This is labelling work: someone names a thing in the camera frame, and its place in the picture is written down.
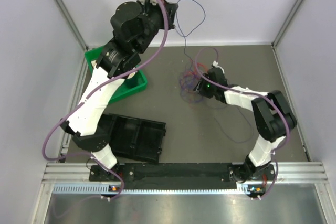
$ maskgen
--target black plastic container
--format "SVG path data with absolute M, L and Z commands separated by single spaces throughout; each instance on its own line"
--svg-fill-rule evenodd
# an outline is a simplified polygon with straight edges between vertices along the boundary
M 154 164 L 159 162 L 165 123 L 103 114 L 98 125 L 110 135 L 110 146 L 116 156 Z

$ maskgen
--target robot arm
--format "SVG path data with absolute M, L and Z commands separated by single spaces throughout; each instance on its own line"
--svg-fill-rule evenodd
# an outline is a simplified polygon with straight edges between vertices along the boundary
M 167 12 L 169 29 L 173 29 L 178 5 L 161 1 Z M 91 152 L 108 169 L 117 163 L 117 159 L 109 146 L 110 136 L 98 127 L 98 122 L 110 98 L 125 79 L 111 82 L 89 99 L 86 97 L 98 85 L 135 68 L 141 61 L 139 54 L 145 52 L 159 30 L 164 28 L 164 22 L 156 0 L 138 0 L 121 4 L 111 18 L 111 25 L 113 38 L 97 59 L 90 83 L 80 99 L 84 104 L 61 125 L 65 132 L 73 135 L 79 148 Z
M 284 115 L 289 129 L 292 130 L 295 128 L 297 121 L 284 95 L 278 90 L 256 92 L 234 84 L 229 85 L 224 75 L 224 69 L 218 66 L 218 62 L 216 61 L 213 62 L 212 68 L 204 76 L 238 92 L 223 90 L 203 78 L 194 88 L 194 91 L 204 97 L 215 97 L 222 103 L 236 105 L 254 113 L 259 136 L 253 150 L 245 159 L 244 172 L 240 175 L 236 174 L 236 176 L 240 177 L 241 180 L 258 177 L 260 171 L 266 168 L 271 162 L 272 150 L 276 149 L 285 139 L 286 130 L 279 115 L 272 110 L 264 99 L 251 94 L 243 94 L 243 92 L 259 93 L 272 100 Z

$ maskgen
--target green plastic box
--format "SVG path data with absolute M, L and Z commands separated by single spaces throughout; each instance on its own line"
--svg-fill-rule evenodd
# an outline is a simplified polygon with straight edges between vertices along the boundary
M 102 51 L 103 47 L 98 47 L 95 48 L 93 50 L 87 51 L 85 53 L 85 58 L 86 61 L 89 64 L 89 69 L 91 71 L 91 73 L 93 72 L 93 65 L 92 63 L 94 63 L 101 51 Z M 132 82 L 132 86 L 133 88 L 130 88 L 130 86 L 128 85 L 127 82 L 131 81 Z M 133 95 L 135 93 L 138 93 L 142 90 L 144 90 L 147 86 L 147 79 L 145 77 L 145 75 L 143 74 L 143 72 L 141 70 L 139 70 L 135 76 L 133 76 L 130 80 L 126 80 L 117 90 L 116 92 L 113 94 L 113 96 L 111 97 L 109 104 L 112 104 L 114 102 L 118 102 L 121 99 L 124 99 L 126 97 L 129 97 L 130 95 Z

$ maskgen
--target white panel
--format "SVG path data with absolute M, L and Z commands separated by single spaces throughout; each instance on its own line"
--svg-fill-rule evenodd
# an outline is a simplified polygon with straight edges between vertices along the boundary
M 116 8 L 133 0 L 64 0 L 79 31 L 89 46 L 105 44 L 112 36 L 110 18 Z M 188 39 L 190 45 L 272 42 L 295 0 L 197 0 L 207 19 Z M 190 31 L 202 20 L 195 3 L 181 2 L 181 26 Z M 157 36 L 153 44 L 161 42 Z M 183 38 L 169 33 L 168 45 L 183 44 Z
M 335 0 L 305 0 L 279 47 L 310 155 L 323 161 L 336 192 Z
M 69 108 L 83 52 L 54 0 L 0 4 L 0 222 L 19 224 L 32 214 L 46 165 L 42 143 Z

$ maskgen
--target purple cable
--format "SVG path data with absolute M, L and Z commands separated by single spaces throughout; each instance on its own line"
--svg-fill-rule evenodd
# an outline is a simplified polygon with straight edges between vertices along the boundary
M 139 69 L 145 67 L 147 64 L 149 64 L 154 58 L 156 58 L 160 51 L 162 50 L 166 40 L 167 40 L 167 36 L 168 36 L 168 17 L 167 17 L 167 12 L 166 12 L 166 9 L 164 7 L 164 4 L 162 3 L 161 0 L 156 0 L 160 9 L 161 9 L 161 12 L 162 12 L 162 16 L 163 16 L 163 24 L 164 24 L 164 34 L 163 34 L 163 38 L 162 38 L 162 42 L 159 46 L 159 48 L 157 49 L 157 51 L 155 52 L 155 54 L 153 54 L 152 57 L 150 57 L 147 61 L 145 61 L 143 64 L 139 65 L 138 67 L 130 70 L 130 71 L 127 71 L 123 74 L 120 74 L 119 76 L 116 76 L 114 78 L 111 78 L 110 80 L 102 83 L 101 85 L 97 86 L 95 89 L 93 89 L 86 97 L 86 99 L 90 98 L 97 90 L 101 89 L 102 87 L 104 87 L 105 85 L 113 82 L 113 81 L 116 81 L 116 80 L 119 80 L 121 78 L 124 78 L 136 71 L 138 71 Z M 72 157 L 72 156 L 77 156 L 77 155 L 88 155 L 90 157 L 93 157 L 93 155 L 89 152 L 79 152 L 79 153 L 73 153 L 73 154 L 67 154 L 65 156 L 61 156 L 61 157 L 48 157 L 46 155 L 46 147 L 47 147 L 47 144 L 48 144 L 48 141 L 51 137 L 51 135 L 54 133 L 54 131 L 62 124 L 66 121 L 66 119 L 69 118 L 69 116 L 71 116 L 72 114 L 74 114 L 79 108 L 81 108 L 82 106 L 84 105 L 83 102 L 79 103 L 71 112 L 69 112 L 66 116 L 64 116 L 50 131 L 49 133 L 47 134 L 44 142 L 43 142 L 43 146 L 42 146 L 42 156 L 44 159 L 48 160 L 48 161 L 58 161 L 58 160 L 61 160 L 61 159 L 64 159 L 64 158 L 67 158 L 67 157 Z M 122 178 L 116 174 L 114 171 L 110 170 L 110 169 L 107 169 L 103 164 L 101 164 L 98 160 L 96 160 L 96 162 L 98 163 L 98 165 L 100 165 L 101 167 L 103 167 L 104 169 L 106 169 L 108 172 L 110 172 L 112 175 L 114 175 L 116 178 L 118 178 L 121 182 L 121 187 L 120 187 L 120 190 L 118 192 L 117 195 L 115 195 L 113 197 L 113 199 L 117 198 L 120 196 L 122 190 L 124 189 L 124 181 L 122 180 Z
M 196 55 L 196 58 L 195 58 L 195 61 L 194 61 L 195 69 L 196 69 L 196 71 L 198 72 L 198 74 L 199 74 L 203 79 L 205 79 L 207 82 L 209 82 L 209 83 L 211 83 L 211 84 L 213 84 L 213 85 L 215 85 L 215 86 L 218 86 L 218 87 L 220 87 L 220 88 L 222 88 L 222 89 L 229 90 L 229 91 L 234 91 L 234 92 L 236 92 L 236 93 L 242 93 L 242 94 L 247 94 L 247 95 L 255 95 L 256 97 L 263 98 L 266 102 L 268 102 L 268 103 L 271 105 L 271 107 L 278 113 L 278 115 L 280 116 L 281 120 L 283 121 L 283 123 L 284 123 L 284 125 L 285 125 L 285 129 L 286 129 L 286 138 L 285 138 L 285 142 L 284 142 L 282 145 L 276 147 L 274 150 L 272 150 L 272 152 L 274 152 L 274 151 L 276 151 L 276 150 L 279 150 L 279 149 L 281 149 L 282 147 L 284 147 L 284 146 L 289 142 L 289 138 L 290 138 L 289 127 L 288 127 L 288 124 L 287 124 L 287 122 L 286 122 L 286 119 L 285 119 L 285 117 L 283 116 L 283 114 L 281 113 L 281 111 L 278 109 L 278 107 L 276 107 L 276 105 L 275 105 L 269 98 L 267 98 L 267 97 L 264 96 L 264 95 L 258 94 L 258 93 L 253 93 L 253 92 L 240 92 L 240 91 L 235 90 L 235 89 L 233 89 L 233 88 L 229 88 L 229 87 L 220 85 L 220 84 L 218 84 L 218 83 L 216 83 L 216 82 L 214 82 L 214 81 L 212 81 L 212 80 L 206 78 L 205 76 L 203 76 L 202 72 L 201 72 L 201 71 L 199 70 L 199 68 L 198 68 L 198 65 L 197 65 L 197 62 L 198 62 L 198 61 L 197 61 L 197 60 L 198 60 L 200 54 L 201 54 L 205 49 L 207 49 L 207 48 L 212 48 L 212 49 L 214 49 L 214 50 L 216 51 L 216 53 L 217 53 L 217 58 L 218 58 L 218 55 L 219 55 L 219 54 L 218 54 L 218 51 L 217 51 L 216 48 L 213 48 L 213 47 L 205 47 L 205 48 L 202 48 L 202 49 L 198 52 L 198 54 Z

